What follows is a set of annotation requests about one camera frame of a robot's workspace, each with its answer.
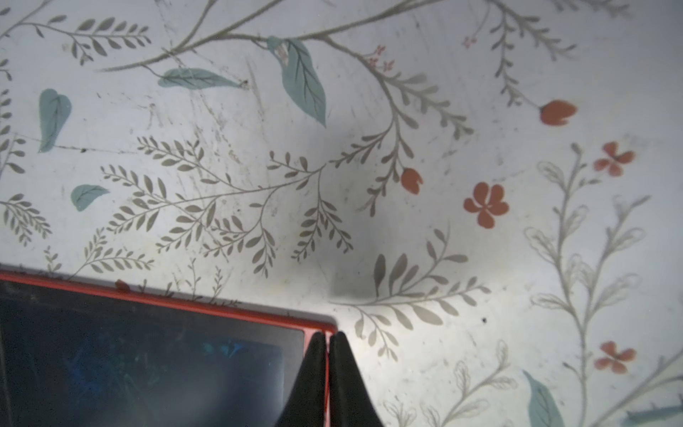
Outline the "red tablet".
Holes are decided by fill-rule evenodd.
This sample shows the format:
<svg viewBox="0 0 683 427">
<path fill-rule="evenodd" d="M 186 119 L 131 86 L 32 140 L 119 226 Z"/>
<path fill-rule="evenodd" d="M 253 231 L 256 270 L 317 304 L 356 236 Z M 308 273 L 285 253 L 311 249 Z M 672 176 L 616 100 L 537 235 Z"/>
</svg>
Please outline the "red tablet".
<svg viewBox="0 0 683 427">
<path fill-rule="evenodd" d="M 1 275 L 4 426 L 272 426 L 328 322 Z"/>
</svg>

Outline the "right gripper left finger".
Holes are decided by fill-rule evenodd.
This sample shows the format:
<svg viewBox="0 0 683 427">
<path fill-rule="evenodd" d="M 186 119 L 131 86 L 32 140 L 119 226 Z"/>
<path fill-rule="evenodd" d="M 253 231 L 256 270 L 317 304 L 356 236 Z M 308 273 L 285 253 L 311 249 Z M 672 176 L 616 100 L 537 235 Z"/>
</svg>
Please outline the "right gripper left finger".
<svg viewBox="0 0 683 427">
<path fill-rule="evenodd" d="M 321 427 L 327 405 L 327 340 L 316 332 L 305 352 L 277 427 Z"/>
</svg>

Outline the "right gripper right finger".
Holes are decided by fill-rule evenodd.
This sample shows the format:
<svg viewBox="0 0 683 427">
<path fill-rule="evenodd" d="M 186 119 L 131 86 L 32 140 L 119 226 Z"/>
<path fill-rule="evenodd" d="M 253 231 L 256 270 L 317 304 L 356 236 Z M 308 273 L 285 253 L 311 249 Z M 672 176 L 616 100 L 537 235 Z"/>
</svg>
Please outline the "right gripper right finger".
<svg viewBox="0 0 683 427">
<path fill-rule="evenodd" d="M 329 342 L 330 421 L 333 427 L 383 427 L 346 334 Z"/>
</svg>

